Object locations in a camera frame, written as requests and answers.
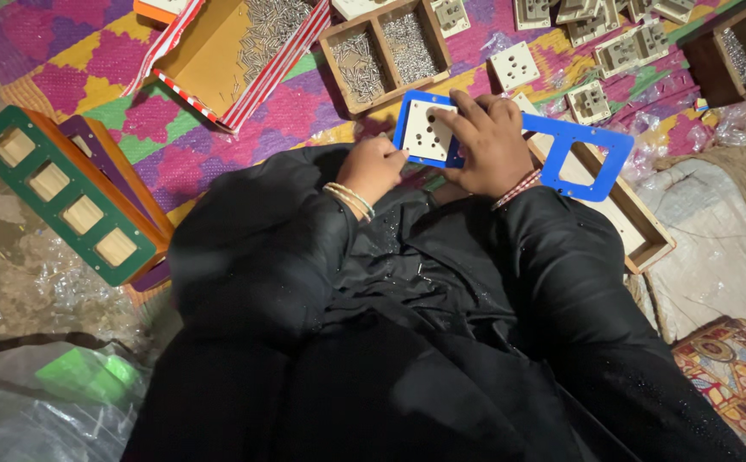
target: black clothing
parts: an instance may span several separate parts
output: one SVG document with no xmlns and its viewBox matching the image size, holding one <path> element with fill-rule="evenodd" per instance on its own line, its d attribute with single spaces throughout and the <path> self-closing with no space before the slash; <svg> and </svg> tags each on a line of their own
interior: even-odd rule
<svg viewBox="0 0 746 462">
<path fill-rule="evenodd" d="M 124 460 L 746 460 L 603 215 L 397 188 L 360 226 L 320 192 L 348 147 L 227 173 L 177 228 L 185 327 Z"/>
</svg>

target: person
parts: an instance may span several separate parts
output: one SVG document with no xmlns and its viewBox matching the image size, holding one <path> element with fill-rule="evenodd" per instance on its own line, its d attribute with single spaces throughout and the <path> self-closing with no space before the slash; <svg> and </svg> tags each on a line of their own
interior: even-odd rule
<svg viewBox="0 0 746 462">
<path fill-rule="evenodd" d="M 450 183 L 494 203 L 534 178 L 514 103 L 451 97 L 460 113 L 433 113 L 466 156 L 444 171 Z M 373 305 L 327 323 L 364 202 L 399 184 L 405 162 L 385 138 L 358 143 L 328 178 L 339 187 L 293 206 L 215 283 L 189 284 L 185 325 L 123 460 L 746 460 L 623 286 L 615 229 L 537 181 L 485 212 L 491 258 L 534 348 Z"/>
</svg>

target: colorful mat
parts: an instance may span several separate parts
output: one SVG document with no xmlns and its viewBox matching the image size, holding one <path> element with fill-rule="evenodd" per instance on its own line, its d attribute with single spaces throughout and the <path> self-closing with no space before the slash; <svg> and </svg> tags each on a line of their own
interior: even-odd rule
<svg viewBox="0 0 746 462">
<path fill-rule="evenodd" d="M 692 21 L 664 25 L 672 42 L 740 0 L 698 0 Z M 468 0 L 471 27 L 448 39 L 452 77 L 430 89 L 490 92 L 485 60 L 525 40 L 542 78 L 523 86 L 527 97 L 546 103 L 563 95 L 594 66 L 591 47 L 632 25 L 573 48 L 563 28 L 515 31 L 509 0 Z M 0 94 L 9 104 L 39 110 L 61 121 L 72 114 L 101 120 L 175 221 L 217 175 L 260 162 L 300 145 L 352 142 L 392 127 L 399 101 L 359 121 L 347 121 L 324 56 L 302 58 L 237 136 L 217 129 L 178 100 L 162 82 L 118 98 L 158 32 L 132 12 L 131 0 L 0 0 Z M 604 82 L 615 115 L 606 124 L 627 126 L 638 111 L 662 119 L 671 154 L 687 154 L 687 134 L 701 113 L 692 109 L 698 87 L 675 45 L 669 56 L 635 75 Z M 557 85 L 563 75 L 564 85 Z M 705 124 L 711 131 L 714 120 Z"/>
</svg>

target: dirt floor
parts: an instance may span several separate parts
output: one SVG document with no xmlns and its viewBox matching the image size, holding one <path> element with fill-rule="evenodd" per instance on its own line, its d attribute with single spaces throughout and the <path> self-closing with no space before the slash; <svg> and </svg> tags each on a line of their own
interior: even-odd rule
<svg viewBox="0 0 746 462">
<path fill-rule="evenodd" d="M 0 179 L 0 339 L 69 331 L 116 338 L 134 351 L 148 348 L 122 289 L 84 266 Z"/>
</svg>

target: person's right hand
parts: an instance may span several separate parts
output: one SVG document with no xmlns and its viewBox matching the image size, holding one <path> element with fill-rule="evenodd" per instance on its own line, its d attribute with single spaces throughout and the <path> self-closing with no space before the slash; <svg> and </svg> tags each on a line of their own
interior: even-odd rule
<svg viewBox="0 0 746 462">
<path fill-rule="evenodd" d="M 445 169 L 444 177 L 470 193 L 498 199 L 533 171 L 530 148 L 522 137 L 522 111 L 496 95 L 473 100 L 451 89 L 450 96 L 461 114 L 440 109 L 433 114 L 450 127 L 467 153 L 464 168 Z"/>
</svg>

